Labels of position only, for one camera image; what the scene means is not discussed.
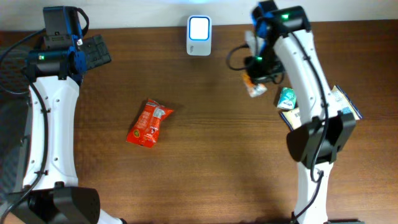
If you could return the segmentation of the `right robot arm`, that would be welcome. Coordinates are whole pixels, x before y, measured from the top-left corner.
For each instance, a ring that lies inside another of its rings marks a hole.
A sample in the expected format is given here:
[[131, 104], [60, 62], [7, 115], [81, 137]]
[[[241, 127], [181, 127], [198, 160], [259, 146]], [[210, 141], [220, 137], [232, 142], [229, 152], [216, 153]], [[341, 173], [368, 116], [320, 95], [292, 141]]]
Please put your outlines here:
[[290, 221], [329, 223], [328, 179], [356, 120], [352, 113], [342, 112], [333, 97], [303, 7], [280, 9], [274, 1], [261, 1], [251, 17], [254, 30], [246, 46], [252, 54], [244, 59], [250, 81], [260, 84], [287, 75], [300, 111], [300, 126], [287, 134], [298, 170], [298, 197]]

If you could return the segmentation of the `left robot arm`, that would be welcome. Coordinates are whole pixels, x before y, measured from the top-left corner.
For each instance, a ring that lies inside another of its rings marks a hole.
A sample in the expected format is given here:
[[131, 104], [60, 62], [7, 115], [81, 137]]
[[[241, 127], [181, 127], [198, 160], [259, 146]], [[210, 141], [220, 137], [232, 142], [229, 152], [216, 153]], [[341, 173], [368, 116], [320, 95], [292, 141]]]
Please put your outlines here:
[[74, 115], [87, 71], [110, 63], [100, 35], [87, 37], [83, 9], [43, 10], [43, 44], [25, 60], [32, 105], [30, 148], [22, 188], [8, 195], [6, 214], [24, 223], [121, 223], [100, 205], [98, 192], [80, 187], [76, 175]]

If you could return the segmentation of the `cream snack bag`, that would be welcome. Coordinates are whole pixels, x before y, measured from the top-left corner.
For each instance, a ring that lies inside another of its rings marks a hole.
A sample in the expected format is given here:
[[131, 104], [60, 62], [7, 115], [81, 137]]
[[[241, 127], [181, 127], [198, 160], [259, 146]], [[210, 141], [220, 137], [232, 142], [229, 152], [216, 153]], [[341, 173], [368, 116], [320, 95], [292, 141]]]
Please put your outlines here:
[[[359, 109], [355, 106], [355, 104], [353, 104], [346, 92], [339, 85], [335, 85], [331, 92], [336, 102], [339, 104], [339, 110], [343, 114], [352, 113], [355, 120], [363, 119], [363, 115], [360, 113]], [[299, 108], [295, 108], [290, 111], [282, 111], [280, 112], [280, 117], [291, 131], [299, 128], [302, 125]]]

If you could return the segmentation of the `teal tissue pack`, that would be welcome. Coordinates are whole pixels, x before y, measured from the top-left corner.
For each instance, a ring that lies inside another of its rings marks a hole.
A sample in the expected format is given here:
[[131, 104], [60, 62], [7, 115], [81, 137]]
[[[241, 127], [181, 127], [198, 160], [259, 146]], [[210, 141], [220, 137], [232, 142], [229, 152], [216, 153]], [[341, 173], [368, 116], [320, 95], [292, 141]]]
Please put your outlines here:
[[295, 108], [297, 96], [292, 88], [283, 87], [280, 92], [280, 98], [277, 107], [283, 110], [292, 110]]

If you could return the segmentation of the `red snack pouch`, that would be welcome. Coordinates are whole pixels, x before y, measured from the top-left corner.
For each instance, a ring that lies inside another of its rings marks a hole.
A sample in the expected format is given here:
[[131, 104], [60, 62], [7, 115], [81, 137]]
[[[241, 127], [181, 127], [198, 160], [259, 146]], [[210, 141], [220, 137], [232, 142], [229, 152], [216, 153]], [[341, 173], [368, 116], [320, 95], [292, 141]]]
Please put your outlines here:
[[161, 122], [173, 112], [155, 100], [148, 99], [138, 120], [128, 132], [126, 141], [152, 148], [158, 141]]

